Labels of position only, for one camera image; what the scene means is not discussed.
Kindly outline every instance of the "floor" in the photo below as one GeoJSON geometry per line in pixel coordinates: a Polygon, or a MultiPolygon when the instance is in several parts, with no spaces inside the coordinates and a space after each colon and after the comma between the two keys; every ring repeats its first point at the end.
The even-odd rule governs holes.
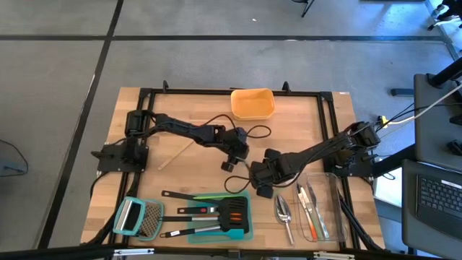
{"type": "MultiPolygon", "coordinates": [[[[391,88],[412,87],[414,74],[436,73],[453,61],[434,40],[440,32],[426,30],[432,18],[424,2],[316,1],[304,19],[302,8],[290,0],[0,1],[0,138],[17,145],[30,164],[27,175],[0,178],[0,251],[36,246],[60,173],[69,167],[66,153],[75,148],[50,246],[79,243],[97,165],[90,151],[105,140],[120,87],[161,87],[165,79],[171,88],[278,90],[288,81],[293,90],[351,92],[357,119],[370,121],[412,103],[391,97],[391,88]],[[120,17],[113,20],[118,3],[120,17]],[[101,35],[321,40],[110,42],[101,35]],[[71,146],[79,115],[89,108],[85,100],[90,113],[79,146],[71,146]]],[[[409,124],[388,135],[378,154],[397,152],[413,139],[409,124]]],[[[0,147],[0,157],[7,151],[0,147]]]]}

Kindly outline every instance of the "white handle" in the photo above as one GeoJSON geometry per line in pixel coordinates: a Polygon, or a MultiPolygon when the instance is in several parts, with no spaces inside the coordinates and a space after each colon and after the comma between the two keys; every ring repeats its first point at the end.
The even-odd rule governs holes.
{"type": "Polygon", "coordinates": [[[292,235],[292,231],[290,230],[289,223],[287,223],[287,222],[286,222],[286,230],[287,230],[287,235],[289,236],[290,245],[293,246],[294,245],[294,237],[292,235]]]}

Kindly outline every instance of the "knife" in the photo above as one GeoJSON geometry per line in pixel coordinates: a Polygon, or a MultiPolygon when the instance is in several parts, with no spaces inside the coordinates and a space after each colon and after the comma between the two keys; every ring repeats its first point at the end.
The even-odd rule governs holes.
{"type": "Polygon", "coordinates": [[[317,241],[318,240],[318,235],[316,234],[316,230],[315,230],[313,221],[311,220],[311,217],[310,217],[310,212],[312,212],[313,209],[311,209],[311,206],[310,206],[309,203],[307,205],[306,202],[310,202],[310,201],[308,200],[308,197],[306,196],[305,190],[298,183],[297,183],[297,195],[298,195],[298,199],[300,200],[300,203],[302,205],[302,208],[305,211],[306,218],[308,219],[308,223],[310,223],[310,230],[311,230],[311,235],[313,237],[313,240],[317,241]]]}
{"type": "Polygon", "coordinates": [[[321,227],[323,228],[324,238],[325,238],[325,239],[328,239],[328,238],[329,238],[329,232],[327,231],[326,224],[324,223],[323,217],[321,216],[321,214],[320,214],[320,212],[319,212],[319,208],[318,208],[318,203],[317,203],[317,201],[316,201],[315,192],[314,192],[313,187],[310,185],[309,182],[306,182],[306,184],[308,185],[308,192],[310,192],[311,201],[313,202],[313,205],[314,205],[314,207],[315,207],[316,214],[318,215],[319,223],[321,224],[321,227]]]}

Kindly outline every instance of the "black handle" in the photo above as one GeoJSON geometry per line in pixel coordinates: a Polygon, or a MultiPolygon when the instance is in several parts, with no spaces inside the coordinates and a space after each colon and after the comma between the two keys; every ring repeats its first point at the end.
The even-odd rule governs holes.
{"type": "Polygon", "coordinates": [[[220,201],[217,201],[214,199],[196,199],[196,197],[193,195],[181,194],[179,192],[174,192],[174,191],[162,191],[161,194],[162,196],[176,198],[176,199],[187,199],[193,202],[204,202],[204,203],[210,203],[210,204],[216,204],[216,205],[220,203],[220,201]]]}
{"type": "Polygon", "coordinates": [[[161,217],[160,221],[163,222],[189,222],[193,221],[192,217],[161,217]]]}
{"type": "Polygon", "coordinates": [[[175,236],[180,236],[180,235],[190,235],[190,234],[195,234],[196,229],[190,228],[187,230],[176,230],[176,231],[171,231],[171,232],[166,232],[163,234],[160,234],[159,237],[161,238],[172,238],[175,236]]]}
{"type": "Polygon", "coordinates": [[[178,214],[207,214],[209,213],[208,207],[186,207],[178,208],[178,214]]]}

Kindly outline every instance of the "orange container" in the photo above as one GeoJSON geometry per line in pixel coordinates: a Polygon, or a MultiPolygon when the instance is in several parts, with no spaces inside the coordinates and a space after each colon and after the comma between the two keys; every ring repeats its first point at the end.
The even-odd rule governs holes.
{"type": "Polygon", "coordinates": [[[231,111],[236,120],[262,120],[274,113],[274,96],[269,89],[235,90],[231,111]]]}

